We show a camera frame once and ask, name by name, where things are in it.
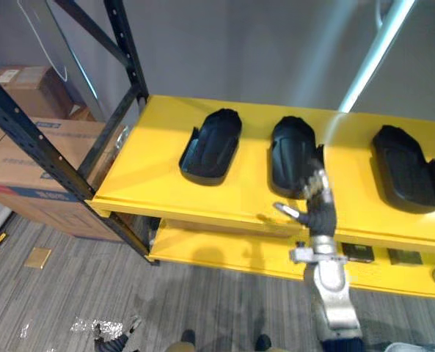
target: robotic hand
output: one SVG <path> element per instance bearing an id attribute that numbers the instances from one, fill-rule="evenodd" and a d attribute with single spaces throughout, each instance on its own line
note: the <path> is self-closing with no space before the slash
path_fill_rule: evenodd
<path id="1" fill-rule="evenodd" d="M 336 210 L 328 177 L 321 164 L 311 162 L 313 175 L 304 187 L 307 213 L 282 203 L 274 207 L 310 229 L 310 246 L 297 243 L 290 251 L 295 263 L 306 263 L 304 281 L 312 293 L 312 313 L 318 339 L 325 351 L 363 351 L 362 332 L 349 298 L 344 264 L 333 239 Z"/>

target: black foot pad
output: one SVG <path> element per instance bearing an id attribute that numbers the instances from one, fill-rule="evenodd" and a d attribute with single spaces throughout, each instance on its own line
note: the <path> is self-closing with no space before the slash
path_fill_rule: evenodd
<path id="1" fill-rule="evenodd" d="M 373 146 L 388 203 L 410 213 L 434 211 L 435 159 L 427 162 L 420 144 L 390 125 L 376 134 Z"/>
<path id="2" fill-rule="evenodd" d="M 237 150 L 240 133 L 237 111 L 220 109 L 207 116 L 201 129 L 193 129 L 181 156 L 183 176 L 205 186 L 222 183 Z"/>
<path id="3" fill-rule="evenodd" d="M 274 127 L 271 144 L 271 187 L 277 194 L 303 199 L 302 188 L 312 174 L 310 159 L 323 164 L 323 145 L 300 117 L 286 116 Z"/>

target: gray carpet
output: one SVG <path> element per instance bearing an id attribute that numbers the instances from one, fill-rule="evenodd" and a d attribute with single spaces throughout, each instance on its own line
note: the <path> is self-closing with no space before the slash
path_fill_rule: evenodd
<path id="1" fill-rule="evenodd" d="M 319 351 L 301 282 L 173 263 L 152 267 L 124 244 L 71 238 L 18 216 L 6 232 L 0 352 L 90 352 L 92 335 L 81 323 L 117 327 L 135 313 L 144 322 L 125 351 L 164 351 L 187 328 L 202 352 L 248 351 L 261 332 L 289 351 Z M 43 270 L 23 267 L 34 246 L 53 249 Z M 435 345 L 435 300 L 361 290 L 351 296 L 370 351 L 389 341 Z"/>

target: yellow shelf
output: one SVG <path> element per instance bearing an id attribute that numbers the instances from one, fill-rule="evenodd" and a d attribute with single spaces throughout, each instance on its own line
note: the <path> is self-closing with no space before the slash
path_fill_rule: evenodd
<path id="1" fill-rule="evenodd" d="M 178 161 L 194 126 L 215 110 L 238 111 L 240 144 L 220 186 L 185 179 Z M 370 143 L 384 124 L 403 128 L 435 158 L 435 122 L 372 114 L 218 100 L 152 96 L 91 206 L 289 236 L 300 230 L 272 208 L 287 202 L 268 187 L 271 132 L 287 115 L 302 117 L 325 144 L 325 164 L 337 205 L 339 241 L 435 252 L 435 212 L 410 214 L 381 200 L 370 165 Z M 289 203 L 304 209 L 304 203 Z"/>
<path id="2" fill-rule="evenodd" d="M 295 242 L 295 237 L 182 230 L 162 220 L 149 258 L 303 280 L 304 264 L 289 260 Z M 412 267 L 391 265 L 386 249 L 373 250 L 373 263 L 347 264 L 352 287 L 435 298 L 435 254 L 422 253 L 423 265 Z"/>

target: white wall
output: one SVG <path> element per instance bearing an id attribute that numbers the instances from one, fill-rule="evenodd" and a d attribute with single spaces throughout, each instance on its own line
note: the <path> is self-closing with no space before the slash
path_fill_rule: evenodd
<path id="1" fill-rule="evenodd" d="M 354 111 L 435 120 L 435 1 L 419 1 Z"/>
<path id="2" fill-rule="evenodd" d="M 112 35 L 102 1 L 78 3 Z M 336 109 L 376 33 L 373 0 L 125 6 L 153 94 Z M 60 8 L 53 11 L 111 114 L 128 88 L 123 68 Z M 0 66 L 47 63 L 16 1 L 0 0 Z M 418 0 L 354 109 L 435 120 L 435 0 Z"/>

